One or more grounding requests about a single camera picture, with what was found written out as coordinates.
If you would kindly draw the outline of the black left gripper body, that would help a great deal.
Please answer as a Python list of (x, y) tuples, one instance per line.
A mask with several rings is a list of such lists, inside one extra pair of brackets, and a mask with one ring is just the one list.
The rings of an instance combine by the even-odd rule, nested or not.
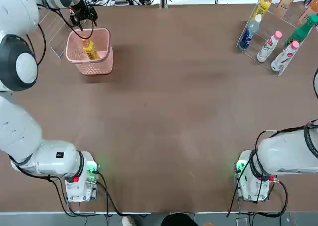
[(74, 22), (75, 18), (81, 21), (87, 20), (90, 15), (97, 16), (97, 12), (95, 8), (88, 5), (85, 0), (80, 0), (77, 4), (71, 5), (70, 7), (69, 18), (71, 22)]

